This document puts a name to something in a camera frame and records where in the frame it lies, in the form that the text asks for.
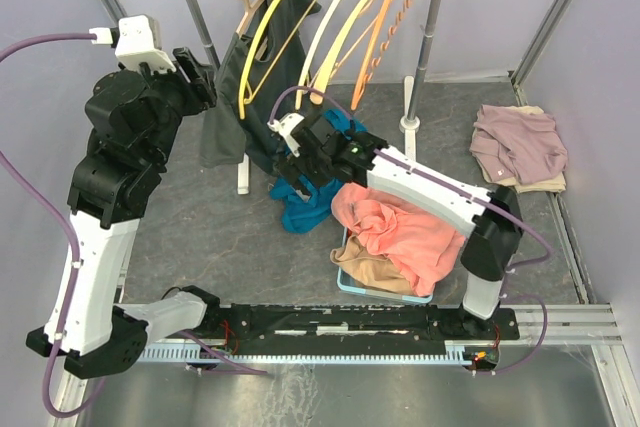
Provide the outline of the teal blue t shirt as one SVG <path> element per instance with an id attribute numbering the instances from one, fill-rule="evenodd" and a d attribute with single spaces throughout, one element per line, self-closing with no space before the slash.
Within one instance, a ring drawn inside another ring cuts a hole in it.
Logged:
<path id="1" fill-rule="evenodd" d="M 286 231 L 295 234 L 308 233 L 329 217 L 333 198 L 352 179 L 351 174 L 343 175 L 335 171 L 336 158 L 355 133 L 366 130 L 363 124 L 341 109 L 332 108 L 324 112 L 314 110 L 301 115 L 303 122 L 293 130 L 293 137 L 300 144 L 299 150 L 322 159 L 336 180 L 315 189 L 314 196 L 308 202 L 302 202 L 278 176 L 270 197 L 283 202 L 281 223 Z"/>

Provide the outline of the dark grey t shirt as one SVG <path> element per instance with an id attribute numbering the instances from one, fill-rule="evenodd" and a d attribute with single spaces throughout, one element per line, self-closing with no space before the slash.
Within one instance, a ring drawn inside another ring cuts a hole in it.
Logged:
<path id="1" fill-rule="evenodd" d="M 267 9 L 272 2 L 267 0 Z M 215 76 L 217 103 L 203 120 L 199 152 L 203 167 L 236 165 L 248 157 L 266 174 L 276 173 L 274 158 L 279 141 L 267 122 L 279 95 L 298 83 L 306 58 L 300 35 L 293 28 L 304 14 L 313 15 L 321 9 L 313 0 L 282 0 L 276 7 L 261 38 L 266 51 L 250 67 L 248 84 L 258 93 L 245 107 L 244 118 L 238 111 L 239 87 L 254 37 L 243 37 L 227 61 L 224 56 Z"/>

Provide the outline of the beige t shirt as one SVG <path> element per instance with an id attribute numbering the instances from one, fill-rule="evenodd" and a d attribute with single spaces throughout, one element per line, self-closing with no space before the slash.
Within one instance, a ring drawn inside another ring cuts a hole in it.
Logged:
<path id="1" fill-rule="evenodd" d="M 384 255 L 371 254 L 351 235 L 341 247 L 333 249 L 330 260 L 366 288 L 413 295 L 410 282 Z"/>

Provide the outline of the pink t shirt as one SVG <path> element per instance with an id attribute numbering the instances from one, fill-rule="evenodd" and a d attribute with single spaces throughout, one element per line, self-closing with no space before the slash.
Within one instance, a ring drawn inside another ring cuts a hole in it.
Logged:
<path id="1" fill-rule="evenodd" d="M 390 259 L 416 296 L 433 294 L 465 242 L 454 227 L 410 202 L 356 184 L 339 190 L 331 211 L 369 253 Z"/>

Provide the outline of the orange plastic hanger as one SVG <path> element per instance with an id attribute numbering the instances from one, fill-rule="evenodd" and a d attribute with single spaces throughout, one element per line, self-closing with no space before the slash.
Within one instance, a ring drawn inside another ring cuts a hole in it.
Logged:
<path id="1" fill-rule="evenodd" d="M 403 0 L 401 9 L 396 13 L 394 20 L 387 24 L 391 9 L 395 0 L 383 0 L 380 10 L 373 23 L 373 30 L 367 44 L 363 62 L 356 80 L 356 86 L 351 98 L 350 109 L 355 111 L 361 102 L 367 85 L 371 82 L 374 73 L 382 61 L 384 53 L 398 30 L 399 24 L 406 16 L 414 0 Z"/>

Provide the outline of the pale peach plastic hanger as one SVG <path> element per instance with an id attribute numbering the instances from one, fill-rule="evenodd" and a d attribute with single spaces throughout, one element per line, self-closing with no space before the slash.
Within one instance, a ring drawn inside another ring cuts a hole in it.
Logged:
<path id="1" fill-rule="evenodd" d="M 307 84 L 307 87 L 311 87 L 315 90 L 319 91 L 319 94 L 310 93 L 309 100 L 314 106 L 320 106 L 323 102 L 321 94 L 326 92 L 329 81 L 335 75 L 335 73 L 340 69 L 344 61 L 351 55 L 351 52 L 358 46 L 358 44 L 362 41 L 365 34 L 369 31 L 369 27 L 365 29 L 365 31 L 360 35 L 360 37 L 354 42 L 354 44 L 350 47 L 350 49 L 345 53 L 341 60 L 338 60 L 338 56 L 343 49 L 344 43 L 346 42 L 349 33 L 353 29 L 356 21 L 362 17 L 371 7 L 375 0 L 359 0 L 349 16 L 346 18 L 344 23 L 342 24 L 340 30 L 336 34 L 335 38 L 332 41 L 332 44 L 322 61 L 320 67 L 317 72 L 311 78 L 310 82 Z M 325 13 L 320 25 L 314 34 L 313 40 L 311 42 L 311 46 L 308 51 L 308 55 L 305 59 L 305 63 L 303 65 L 303 69 L 301 72 L 300 81 L 303 81 L 306 75 L 309 72 L 309 68 L 311 66 L 311 61 L 314 58 L 314 54 L 316 53 L 319 42 L 322 40 L 324 32 L 329 25 L 332 16 L 334 15 L 336 9 L 339 7 L 342 0 L 332 0 L 331 4 Z"/>

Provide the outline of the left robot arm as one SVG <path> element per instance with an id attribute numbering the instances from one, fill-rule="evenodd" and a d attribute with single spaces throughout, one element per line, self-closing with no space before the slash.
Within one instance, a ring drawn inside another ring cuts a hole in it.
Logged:
<path id="1" fill-rule="evenodd" d="M 214 106 L 214 69 L 189 48 L 176 48 L 171 70 L 148 61 L 102 77 L 85 104 L 92 124 L 87 153 L 76 166 L 68 195 L 78 237 L 79 267 L 68 309 L 58 300 L 49 321 L 28 333 L 26 345 L 41 356 L 62 356 L 67 372 L 94 379 L 128 370 L 150 344 L 191 329 L 209 337 L 221 325 L 218 297 L 187 286 L 144 305 L 115 300 L 134 239 L 152 192 L 161 182 L 184 117 Z M 61 313 L 61 346 L 53 347 Z"/>

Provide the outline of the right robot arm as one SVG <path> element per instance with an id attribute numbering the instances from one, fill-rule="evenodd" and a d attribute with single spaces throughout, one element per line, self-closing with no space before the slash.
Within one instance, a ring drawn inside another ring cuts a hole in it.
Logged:
<path id="1" fill-rule="evenodd" d="M 375 257 L 395 271 L 401 291 L 429 297 L 461 263 L 467 271 L 459 326 L 481 338 L 495 326 L 506 270 L 524 225 L 514 193 L 457 182 L 357 128 L 340 131 L 323 115 L 289 113 L 269 129 L 286 150 L 283 177 L 302 196 L 333 181 L 334 218 L 350 232 L 351 261 Z"/>

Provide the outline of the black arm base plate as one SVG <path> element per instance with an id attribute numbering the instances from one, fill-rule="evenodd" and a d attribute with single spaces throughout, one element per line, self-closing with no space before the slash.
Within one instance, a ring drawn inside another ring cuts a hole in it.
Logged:
<path id="1" fill-rule="evenodd" d="M 460 307 L 435 305 L 231 304 L 191 331 L 200 339 L 229 340 L 238 355 L 282 357 L 440 355 L 447 341 L 520 338 L 512 309 L 479 320 Z"/>

